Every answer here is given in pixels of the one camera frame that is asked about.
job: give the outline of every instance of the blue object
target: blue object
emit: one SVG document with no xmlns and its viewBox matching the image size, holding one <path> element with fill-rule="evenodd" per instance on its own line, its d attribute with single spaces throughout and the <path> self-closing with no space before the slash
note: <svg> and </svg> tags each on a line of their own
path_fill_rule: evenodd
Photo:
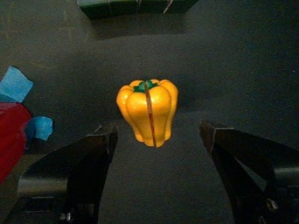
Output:
<svg viewBox="0 0 299 224">
<path fill-rule="evenodd" d="M 25 127 L 26 142 L 33 138 L 46 141 L 52 133 L 52 119 L 45 116 L 35 116 L 30 119 Z"/>
<path fill-rule="evenodd" d="M 0 102 L 22 102 L 33 83 L 25 78 L 21 71 L 9 66 L 0 82 Z"/>
</svg>

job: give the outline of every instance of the pepper stem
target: pepper stem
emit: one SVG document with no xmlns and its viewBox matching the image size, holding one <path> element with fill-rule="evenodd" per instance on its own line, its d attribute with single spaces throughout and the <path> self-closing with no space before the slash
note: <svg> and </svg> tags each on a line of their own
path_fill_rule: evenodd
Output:
<svg viewBox="0 0 299 224">
<path fill-rule="evenodd" d="M 145 92 L 145 85 L 146 85 L 146 90 L 149 90 L 150 88 L 153 88 L 153 87 L 157 86 L 157 84 L 156 83 L 152 83 L 150 80 L 141 81 L 138 83 L 138 85 L 134 86 L 134 92 L 144 93 Z"/>
</svg>

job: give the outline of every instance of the dark surface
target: dark surface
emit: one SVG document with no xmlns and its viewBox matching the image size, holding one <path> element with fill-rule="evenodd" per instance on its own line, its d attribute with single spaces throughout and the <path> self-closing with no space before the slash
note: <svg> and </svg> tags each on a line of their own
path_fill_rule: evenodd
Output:
<svg viewBox="0 0 299 224">
<path fill-rule="evenodd" d="M 0 73 L 18 66 L 34 86 L 23 101 L 54 121 L 43 153 L 114 121 L 118 145 L 101 223 L 229 223 L 198 121 L 224 123 L 297 149 L 297 3 L 198 1 L 184 15 L 89 21 L 72 0 L 0 2 Z M 142 146 L 121 119 L 117 90 L 169 79 L 178 108 L 172 138 Z"/>
</svg>

